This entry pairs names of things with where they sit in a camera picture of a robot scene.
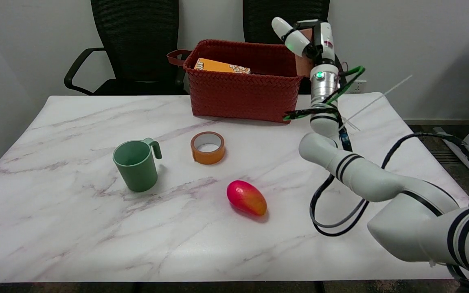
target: black office chair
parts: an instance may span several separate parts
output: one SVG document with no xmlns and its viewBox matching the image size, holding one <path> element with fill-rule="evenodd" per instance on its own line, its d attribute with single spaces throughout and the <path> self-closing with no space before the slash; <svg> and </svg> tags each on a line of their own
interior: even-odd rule
<svg viewBox="0 0 469 293">
<path fill-rule="evenodd" d="M 243 0 L 243 33 L 249 43 L 283 44 L 272 30 L 271 22 L 276 16 L 289 24 L 299 20 L 327 19 L 330 0 Z M 342 71 L 338 57 L 336 66 Z M 346 79 L 340 79 L 345 85 Z M 311 94 L 311 80 L 304 78 L 300 84 L 300 94 Z"/>
<path fill-rule="evenodd" d="M 84 50 L 66 74 L 65 86 L 87 95 L 187 94 L 184 70 L 169 64 L 166 57 L 177 48 L 178 2 L 91 0 L 104 48 Z M 95 51 L 106 51 L 115 79 L 92 93 L 73 85 L 72 80 L 84 60 Z"/>
</svg>

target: mesh chair back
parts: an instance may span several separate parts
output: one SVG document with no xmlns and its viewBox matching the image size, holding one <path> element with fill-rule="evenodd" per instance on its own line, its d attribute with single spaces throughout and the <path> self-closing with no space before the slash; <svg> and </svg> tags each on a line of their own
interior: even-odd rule
<svg viewBox="0 0 469 293">
<path fill-rule="evenodd" d="M 115 77 L 174 80 L 166 54 L 177 48 L 178 0 L 91 0 L 99 37 Z"/>
<path fill-rule="evenodd" d="M 289 24 L 322 19 L 329 13 L 329 0 L 243 0 L 243 33 L 250 43 L 282 44 L 271 27 L 279 16 Z"/>
</svg>

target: floor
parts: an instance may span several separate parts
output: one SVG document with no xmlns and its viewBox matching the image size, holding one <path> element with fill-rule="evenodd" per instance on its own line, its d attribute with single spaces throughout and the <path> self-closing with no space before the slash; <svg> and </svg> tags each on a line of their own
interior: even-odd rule
<svg viewBox="0 0 469 293">
<path fill-rule="evenodd" d="M 434 126 L 411 126 L 414 132 L 432 132 Z M 441 126 L 449 134 L 464 138 L 469 126 Z M 421 138 L 441 165 L 468 192 L 469 170 L 436 138 Z M 327 293 L 458 293 L 454 280 L 385 280 L 324 282 Z M 0 293 L 130 293 L 132 283 L 35 283 L 2 284 Z M 315 293 L 312 282 L 216 282 L 216 283 L 149 283 L 138 293 Z"/>
</svg>

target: red woven basket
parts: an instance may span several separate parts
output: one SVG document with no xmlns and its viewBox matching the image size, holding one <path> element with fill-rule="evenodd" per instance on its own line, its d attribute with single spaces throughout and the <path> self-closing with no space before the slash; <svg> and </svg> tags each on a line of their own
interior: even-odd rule
<svg viewBox="0 0 469 293">
<path fill-rule="evenodd" d="M 283 121 L 298 100 L 302 76 L 296 74 L 294 54 L 284 45 L 205 39 L 185 61 L 170 52 L 168 61 L 188 73 L 193 115 Z M 248 67 L 252 74 L 194 69 L 198 58 Z"/>
</svg>

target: basket handle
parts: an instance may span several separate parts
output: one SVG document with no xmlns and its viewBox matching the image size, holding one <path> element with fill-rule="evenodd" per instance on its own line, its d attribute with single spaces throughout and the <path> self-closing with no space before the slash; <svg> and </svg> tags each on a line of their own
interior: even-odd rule
<svg viewBox="0 0 469 293">
<path fill-rule="evenodd" d="M 168 62 L 173 65 L 177 65 L 179 67 L 184 67 L 184 60 L 180 60 L 177 58 L 181 54 L 186 54 L 189 55 L 191 53 L 190 50 L 184 50 L 184 49 L 177 49 L 173 52 L 169 52 L 166 56 L 168 57 Z"/>
</svg>

